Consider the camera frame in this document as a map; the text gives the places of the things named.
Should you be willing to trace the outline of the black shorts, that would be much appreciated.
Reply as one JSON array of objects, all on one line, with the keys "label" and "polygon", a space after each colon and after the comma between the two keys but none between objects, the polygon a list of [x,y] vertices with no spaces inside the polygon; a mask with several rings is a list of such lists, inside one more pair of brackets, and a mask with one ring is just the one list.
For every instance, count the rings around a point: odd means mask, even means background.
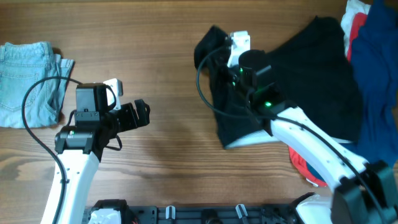
[{"label": "black shorts", "polygon": [[[353,68],[344,53],[344,32],[332,17],[315,17],[304,30],[279,48],[266,53],[261,66],[271,65],[278,87],[289,100],[329,136],[356,142],[362,123],[362,96],[354,80]],[[195,47],[194,63],[221,47],[227,34],[213,26]],[[223,83],[221,76],[210,75],[213,105],[229,114],[245,115],[243,100]],[[225,149],[278,140],[261,134],[248,119],[234,119],[215,113],[217,134]]]}]

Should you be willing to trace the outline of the folded light blue jeans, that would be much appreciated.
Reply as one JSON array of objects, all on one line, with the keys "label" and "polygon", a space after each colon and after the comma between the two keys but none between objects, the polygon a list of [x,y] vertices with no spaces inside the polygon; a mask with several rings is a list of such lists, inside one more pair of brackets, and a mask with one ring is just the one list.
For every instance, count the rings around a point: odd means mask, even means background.
[{"label": "folded light blue jeans", "polygon": [[25,119],[30,128],[58,123],[67,81],[74,66],[72,59],[53,52],[51,43],[1,46],[1,127],[23,128],[22,101]]}]

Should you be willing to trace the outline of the red garment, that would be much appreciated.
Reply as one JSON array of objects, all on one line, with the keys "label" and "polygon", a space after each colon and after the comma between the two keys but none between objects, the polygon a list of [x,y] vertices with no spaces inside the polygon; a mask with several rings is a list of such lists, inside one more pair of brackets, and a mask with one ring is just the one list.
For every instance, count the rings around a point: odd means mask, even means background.
[{"label": "red garment", "polygon": [[[359,29],[365,25],[368,15],[363,13],[357,13],[354,17],[353,25],[351,28],[350,38],[349,38],[349,50],[346,58],[351,61],[352,56],[352,42],[357,38]],[[326,182],[320,177],[319,174],[315,173],[315,169],[312,168],[309,163],[300,156],[293,148],[289,147],[289,156],[293,166],[302,174],[305,179],[311,183],[314,187],[326,187]]]}]

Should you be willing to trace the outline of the navy blue garment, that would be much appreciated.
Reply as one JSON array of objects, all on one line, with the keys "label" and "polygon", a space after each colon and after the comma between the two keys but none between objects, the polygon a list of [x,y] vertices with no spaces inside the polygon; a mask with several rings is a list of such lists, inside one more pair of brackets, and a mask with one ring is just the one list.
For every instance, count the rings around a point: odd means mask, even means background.
[{"label": "navy blue garment", "polygon": [[397,13],[383,1],[371,6],[365,25],[352,42],[349,62],[362,96],[358,141],[345,148],[370,163],[397,161],[397,128],[392,114],[397,92]]}]

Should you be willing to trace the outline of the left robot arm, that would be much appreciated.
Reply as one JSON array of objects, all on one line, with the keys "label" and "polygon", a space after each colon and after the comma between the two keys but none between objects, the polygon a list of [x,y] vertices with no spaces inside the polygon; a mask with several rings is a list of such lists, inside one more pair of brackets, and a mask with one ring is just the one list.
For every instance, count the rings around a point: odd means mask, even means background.
[{"label": "left robot arm", "polygon": [[42,223],[81,223],[93,177],[103,151],[119,133],[150,123],[143,100],[121,104],[122,81],[84,83],[76,87],[73,125],[55,137],[56,168]]}]

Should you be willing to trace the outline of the white garment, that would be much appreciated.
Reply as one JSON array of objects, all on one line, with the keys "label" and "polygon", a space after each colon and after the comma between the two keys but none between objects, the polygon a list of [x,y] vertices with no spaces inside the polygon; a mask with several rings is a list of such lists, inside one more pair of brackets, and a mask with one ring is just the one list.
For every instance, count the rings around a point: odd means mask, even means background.
[{"label": "white garment", "polygon": [[363,13],[367,15],[369,13],[371,6],[369,4],[365,4],[360,0],[347,0],[345,14],[341,19],[341,28],[344,32],[344,47],[345,47],[345,55],[348,55],[349,50],[349,38],[351,33],[351,28],[353,25],[354,17],[357,13]]}]

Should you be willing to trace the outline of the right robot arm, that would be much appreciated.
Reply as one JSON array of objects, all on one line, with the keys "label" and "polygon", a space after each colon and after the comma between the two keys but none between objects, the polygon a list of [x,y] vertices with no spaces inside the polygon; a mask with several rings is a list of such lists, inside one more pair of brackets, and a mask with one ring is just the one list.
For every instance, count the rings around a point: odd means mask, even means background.
[{"label": "right robot arm", "polygon": [[270,67],[261,67],[258,50],[229,49],[222,73],[233,90],[244,97],[244,117],[272,137],[292,147],[323,178],[331,196],[311,194],[294,208],[301,223],[395,223],[397,185],[392,170],[379,161],[345,149],[315,125],[301,108],[287,101],[276,82],[267,80],[262,108],[255,105],[257,79]]}]

